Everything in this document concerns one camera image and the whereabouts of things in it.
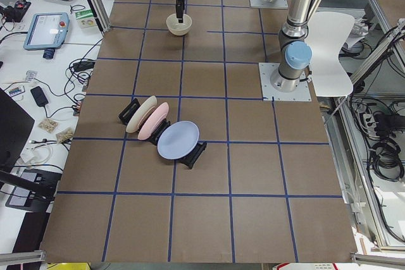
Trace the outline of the white plastic chair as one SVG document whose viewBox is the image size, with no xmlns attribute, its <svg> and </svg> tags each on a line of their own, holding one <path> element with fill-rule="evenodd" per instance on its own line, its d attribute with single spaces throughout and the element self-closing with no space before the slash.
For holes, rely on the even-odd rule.
<svg viewBox="0 0 405 270">
<path fill-rule="evenodd" d="M 353 84 L 339 61 L 339 52 L 354 25 L 354 17 L 337 12 L 317 12 L 308 22 L 305 41 L 312 50 L 310 70 L 318 97 L 344 97 Z"/>
</svg>

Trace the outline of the pink plate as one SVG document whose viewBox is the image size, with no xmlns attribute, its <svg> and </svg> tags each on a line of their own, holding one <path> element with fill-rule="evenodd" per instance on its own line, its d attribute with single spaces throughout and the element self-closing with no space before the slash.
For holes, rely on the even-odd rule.
<svg viewBox="0 0 405 270">
<path fill-rule="evenodd" d="M 167 102 L 159 105 L 143 124 L 138 133 L 137 139 L 147 140 L 155 131 L 155 129 L 157 129 L 159 124 L 167 117 L 168 112 L 169 105 Z"/>
</svg>

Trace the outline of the cream plate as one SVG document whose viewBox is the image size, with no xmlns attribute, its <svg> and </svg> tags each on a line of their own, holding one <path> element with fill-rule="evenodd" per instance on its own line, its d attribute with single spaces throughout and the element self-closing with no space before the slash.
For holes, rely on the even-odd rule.
<svg viewBox="0 0 405 270">
<path fill-rule="evenodd" d="M 147 98 L 136 110 L 134 115 L 131 117 L 130 121 L 127 124 L 126 132 L 134 133 L 137 132 L 142 124 L 147 120 L 149 115 L 154 111 L 157 106 L 157 98 L 152 95 Z"/>
</svg>

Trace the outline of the blue teach pendant near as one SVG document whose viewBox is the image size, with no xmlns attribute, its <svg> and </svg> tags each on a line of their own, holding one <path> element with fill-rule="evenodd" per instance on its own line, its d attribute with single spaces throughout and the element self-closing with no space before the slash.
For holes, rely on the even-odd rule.
<svg viewBox="0 0 405 270">
<path fill-rule="evenodd" d="M 36 13 L 31 21 L 23 48 L 25 50 L 59 49 L 64 43 L 70 24 L 64 13 Z"/>
</svg>

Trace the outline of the black phone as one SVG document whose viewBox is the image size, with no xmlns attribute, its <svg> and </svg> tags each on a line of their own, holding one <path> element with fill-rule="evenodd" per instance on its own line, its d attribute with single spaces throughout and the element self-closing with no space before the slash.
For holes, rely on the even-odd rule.
<svg viewBox="0 0 405 270">
<path fill-rule="evenodd" d="M 43 89 L 40 86 L 32 88 L 30 92 L 37 106 L 45 107 L 49 103 Z"/>
</svg>

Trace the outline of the green white carton box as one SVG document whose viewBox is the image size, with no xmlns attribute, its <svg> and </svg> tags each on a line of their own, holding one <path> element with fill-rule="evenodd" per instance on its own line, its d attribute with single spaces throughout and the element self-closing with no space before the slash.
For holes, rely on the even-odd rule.
<svg viewBox="0 0 405 270">
<path fill-rule="evenodd" d="M 95 27 L 97 25 L 91 9 L 75 12 L 75 19 L 80 28 Z"/>
</svg>

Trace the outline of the black dish rack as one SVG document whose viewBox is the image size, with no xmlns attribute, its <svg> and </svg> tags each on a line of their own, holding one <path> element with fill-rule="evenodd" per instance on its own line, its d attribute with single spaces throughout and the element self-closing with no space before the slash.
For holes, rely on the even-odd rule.
<svg viewBox="0 0 405 270">
<path fill-rule="evenodd" d="M 138 101 L 138 99 L 134 99 L 132 100 L 122 111 L 121 113 L 118 115 L 119 120 L 127 127 L 128 122 L 130 121 L 131 117 L 134 115 L 134 113 L 136 112 L 136 110 L 138 110 L 138 108 L 140 107 L 142 103 L 140 103 Z M 173 125 L 169 120 L 167 120 L 167 117 L 159 124 L 159 126 L 157 127 L 157 129 L 155 129 L 155 131 L 152 133 L 152 135 L 147 139 L 147 140 L 141 140 L 141 141 L 147 141 L 152 143 L 153 145 L 155 145 L 158 149 L 158 140 L 161 136 L 161 134 L 169 127 Z M 186 165 L 189 169 L 192 169 L 196 163 L 196 161 L 198 160 L 198 158 L 200 157 L 200 155 L 204 152 L 204 150 L 206 149 L 207 143 L 206 142 L 200 142 L 198 140 L 196 146 L 192 149 L 192 151 L 190 153 L 188 153 L 186 156 L 181 157 L 180 159 L 174 159 L 174 161 L 177 161 L 179 163 L 182 163 L 184 165 Z"/>
</svg>

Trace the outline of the white ceramic bowl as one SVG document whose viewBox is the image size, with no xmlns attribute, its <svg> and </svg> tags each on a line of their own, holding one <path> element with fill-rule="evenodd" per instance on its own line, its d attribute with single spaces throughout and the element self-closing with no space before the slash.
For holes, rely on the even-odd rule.
<svg viewBox="0 0 405 270">
<path fill-rule="evenodd" d="M 183 36 L 189 33 L 192 26 L 192 18 L 184 14 L 183 15 L 183 22 L 180 23 L 176 14 L 171 14 L 166 19 L 166 26 L 168 30 L 176 36 Z"/>
</svg>

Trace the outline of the blue plate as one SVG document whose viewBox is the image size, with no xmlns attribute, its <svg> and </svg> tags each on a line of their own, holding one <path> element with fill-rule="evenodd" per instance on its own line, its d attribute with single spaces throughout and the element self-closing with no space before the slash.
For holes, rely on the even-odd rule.
<svg viewBox="0 0 405 270">
<path fill-rule="evenodd" d="M 198 140 L 198 126 L 191 121 L 179 121 L 161 134 L 158 153 L 165 159 L 180 159 L 192 151 Z"/>
</svg>

